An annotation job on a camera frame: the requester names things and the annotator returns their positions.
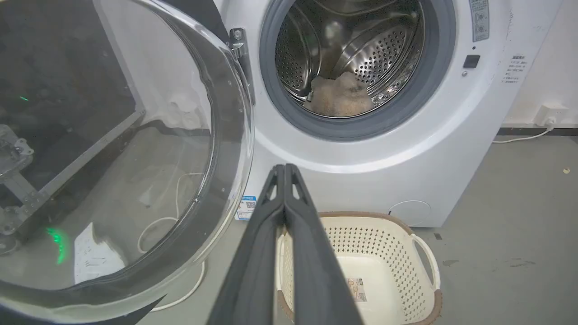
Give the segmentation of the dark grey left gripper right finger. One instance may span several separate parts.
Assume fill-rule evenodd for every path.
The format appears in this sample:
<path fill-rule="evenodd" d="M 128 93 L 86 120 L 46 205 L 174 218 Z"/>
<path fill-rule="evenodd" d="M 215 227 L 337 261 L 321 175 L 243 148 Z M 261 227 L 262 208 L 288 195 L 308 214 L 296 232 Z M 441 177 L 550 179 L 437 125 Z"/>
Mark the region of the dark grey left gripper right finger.
<path fill-rule="evenodd" d="M 305 181 L 284 167 L 284 220 L 293 239 L 296 325 L 361 325 L 363 320 Z"/>

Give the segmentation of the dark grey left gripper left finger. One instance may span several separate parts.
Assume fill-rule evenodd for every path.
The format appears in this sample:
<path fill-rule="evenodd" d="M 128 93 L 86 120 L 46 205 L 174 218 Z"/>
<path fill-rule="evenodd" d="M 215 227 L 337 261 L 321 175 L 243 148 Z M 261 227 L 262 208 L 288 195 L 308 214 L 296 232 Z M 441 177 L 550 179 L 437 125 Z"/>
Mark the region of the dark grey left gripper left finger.
<path fill-rule="evenodd" d="M 269 172 L 219 290 L 209 325 L 271 325 L 275 312 L 276 241 L 284 226 L 285 167 Z"/>

